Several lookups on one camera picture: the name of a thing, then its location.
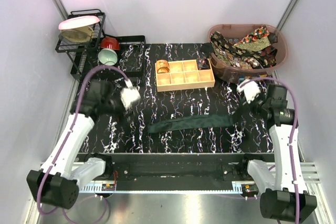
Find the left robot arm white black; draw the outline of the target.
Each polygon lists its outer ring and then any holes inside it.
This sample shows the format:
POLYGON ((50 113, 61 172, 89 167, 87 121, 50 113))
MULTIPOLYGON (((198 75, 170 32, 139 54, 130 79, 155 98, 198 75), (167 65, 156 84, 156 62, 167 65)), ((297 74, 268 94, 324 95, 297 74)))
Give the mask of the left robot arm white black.
POLYGON ((83 82, 52 153, 39 170, 30 170, 27 175, 28 187, 38 205, 70 209, 79 191, 93 179, 107 180, 113 175, 112 158, 105 154, 92 154, 76 169, 73 164, 98 118, 102 115, 123 118, 139 98, 139 92, 129 79, 125 79, 125 87, 118 93, 113 93, 108 81, 83 82))

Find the dark green fern tie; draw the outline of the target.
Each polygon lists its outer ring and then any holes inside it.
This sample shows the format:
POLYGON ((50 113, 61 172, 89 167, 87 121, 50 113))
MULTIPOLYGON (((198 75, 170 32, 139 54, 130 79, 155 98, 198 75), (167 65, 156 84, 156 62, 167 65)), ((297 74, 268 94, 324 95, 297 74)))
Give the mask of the dark green fern tie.
POLYGON ((209 127, 230 127, 234 124, 235 123, 233 118, 228 114, 192 115, 150 124, 148 126, 148 133, 154 134, 168 131, 202 129, 209 127))

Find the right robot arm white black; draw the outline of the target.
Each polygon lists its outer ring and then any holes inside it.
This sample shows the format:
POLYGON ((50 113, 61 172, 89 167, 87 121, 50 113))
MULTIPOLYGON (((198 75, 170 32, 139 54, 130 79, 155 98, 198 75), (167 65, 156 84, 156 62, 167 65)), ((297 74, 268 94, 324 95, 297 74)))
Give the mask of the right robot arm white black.
POLYGON ((287 89, 269 84, 263 94, 257 83, 241 83, 238 91, 244 104, 266 123, 274 147, 275 173, 265 161, 252 159, 238 167, 244 180, 253 179, 260 192, 260 212, 264 218, 303 223, 317 207, 317 199, 308 193, 298 151, 298 120, 287 107, 287 89))

